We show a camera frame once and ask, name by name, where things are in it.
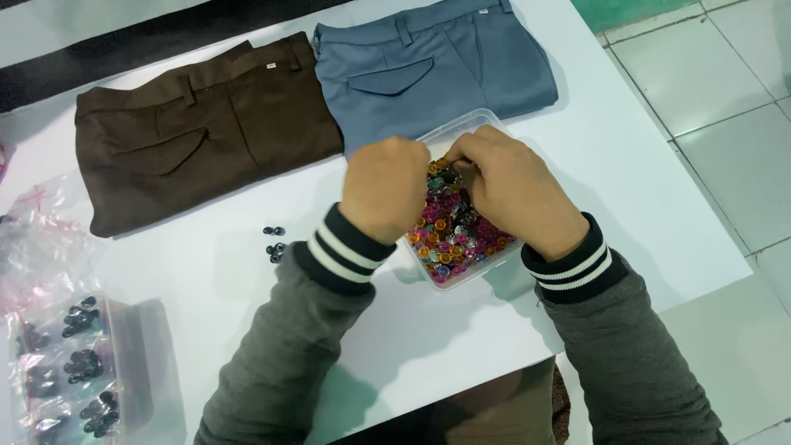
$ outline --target tile floor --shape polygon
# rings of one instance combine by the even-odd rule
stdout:
[[[731,443],[791,443],[791,0],[703,0],[597,38],[755,273],[661,317]],[[591,443],[558,363],[567,443]]]

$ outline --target green wall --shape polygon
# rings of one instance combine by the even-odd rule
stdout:
[[[593,32],[677,10],[696,0],[571,0]]]

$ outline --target hand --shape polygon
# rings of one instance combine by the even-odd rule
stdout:
[[[424,143],[398,137],[362,147],[349,159],[338,210],[362,233],[392,245],[420,218],[430,159]]]
[[[520,141],[484,125],[461,135],[446,156],[461,173],[475,209],[545,260],[559,260],[585,240],[588,220],[543,159]]]

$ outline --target white table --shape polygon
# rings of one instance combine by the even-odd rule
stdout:
[[[250,39],[254,46],[317,21],[351,26],[431,3],[357,0],[252,32],[103,85],[129,89]],[[645,277],[656,310],[695,299],[751,273],[659,131],[568,0],[512,0],[546,48],[560,90],[554,106],[508,120],[547,160],[611,246]],[[34,184],[77,168],[74,93],[0,120],[16,147],[0,184],[0,211]],[[340,197],[346,163],[331,158],[255,184],[148,230],[108,240],[97,265],[115,298],[139,303],[156,411],[140,443],[191,443],[203,404],[269,298],[273,266],[264,248],[305,239]],[[84,223],[89,203],[75,209]],[[284,238],[261,234],[283,226]],[[375,303],[343,339],[310,443],[326,443],[562,350],[536,306],[518,259],[484,279],[439,295],[397,252],[376,274]]]

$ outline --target person's left hand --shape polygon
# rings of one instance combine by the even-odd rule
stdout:
[[[338,210],[362,233],[392,245],[420,218],[430,160],[424,143],[400,137],[362,147],[349,159]]]

